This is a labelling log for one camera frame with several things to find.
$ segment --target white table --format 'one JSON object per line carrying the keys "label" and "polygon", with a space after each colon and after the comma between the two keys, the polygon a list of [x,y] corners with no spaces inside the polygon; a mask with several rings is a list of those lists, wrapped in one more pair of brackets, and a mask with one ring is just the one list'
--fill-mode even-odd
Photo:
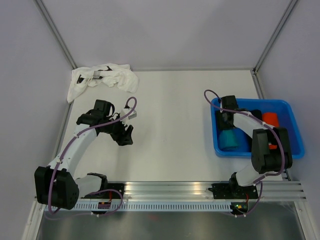
{"label": "white table", "polygon": [[133,145],[118,146],[110,135],[100,133],[86,150],[75,178],[94,172],[105,174],[109,181],[227,181],[250,162],[248,158],[216,156],[210,105],[203,96],[204,90],[212,89],[220,97],[258,98],[249,70],[136,74],[140,85],[135,94],[102,83],[88,87],[75,99],[63,148],[78,117],[93,109],[97,99],[113,103],[119,112],[127,98],[137,98],[137,117],[130,123],[134,127]]}

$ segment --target gray wall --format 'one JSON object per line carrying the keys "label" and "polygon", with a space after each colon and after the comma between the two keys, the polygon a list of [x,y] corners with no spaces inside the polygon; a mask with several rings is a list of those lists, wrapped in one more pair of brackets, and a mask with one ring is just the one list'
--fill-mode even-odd
{"label": "gray wall", "polygon": [[288,101],[304,141],[305,157],[291,174],[301,180],[320,226],[320,1],[301,0],[262,65],[269,98]]}
{"label": "gray wall", "polygon": [[43,0],[79,67],[252,68],[290,0]]}
{"label": "gray wall", "polygon": [[71,69],[32,0],[2,1],[0,32],[0,239],[18,240],[34,171],[53,157]]}

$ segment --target orange object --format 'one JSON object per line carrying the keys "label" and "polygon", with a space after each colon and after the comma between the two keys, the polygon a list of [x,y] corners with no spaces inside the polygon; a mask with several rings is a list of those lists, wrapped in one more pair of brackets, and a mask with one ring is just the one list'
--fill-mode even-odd
{"label": "orange object", "polygon": [[[275,127],[279,127],[278,116],[274,112],[266,112],[262,114],[262,121],[266,124],[273,125]],[[277,145],[269,145],[269,149],[277,149]]]}

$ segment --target crumpled white fabric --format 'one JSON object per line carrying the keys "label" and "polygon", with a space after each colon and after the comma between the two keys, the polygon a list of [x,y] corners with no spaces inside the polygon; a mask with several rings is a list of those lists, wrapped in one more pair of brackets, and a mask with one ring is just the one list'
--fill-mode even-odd
{"label": "crumpled white fabric", "polygon": [[139,78],[130,70],[129,64],[108,63],[93,67],[79,67],[72,70],[71,83],[66,98],[68,103],[81,95],[87,86],[95,87],[100,83],[104,83],[108,87],[113,87],[118,83],[118,89],[135,93],[139,87]]}

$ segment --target blue bin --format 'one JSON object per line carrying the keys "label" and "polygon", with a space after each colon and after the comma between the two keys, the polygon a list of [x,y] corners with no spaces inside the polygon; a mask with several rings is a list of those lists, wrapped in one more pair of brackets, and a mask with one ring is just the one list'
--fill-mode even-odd
{"label": "blue bin", "polygon": [[[284,100],[275,99],[246,99],[237,98],[236,99],[239,108],[244,108],[249,111],[259,109],[262,114],[264,113],[276,113],[279,121],[279,125],[288,130],[291,153],[293,159],[301,159],[305,155],[305,149],[302,143],[302,138],[299,133],[299,129],[295,120],[294,113],[292,109]],[[215,98],[211,101],[214,105],[220,106],[218,99]],[[213,147],[215,153],[219,157],[245,157],[250,158],[251,152],[248,146],[247,135],[240,129],[235,130],[237,140],[239,142],[239,147],[237,149],[230,149],[228,151],[223,151],[219,148],[219,135],[220,130],[218,129],[216,123],[215,111],[218,109],[211,106],[211,120],[212,120],[212,135],[213,135]]]}

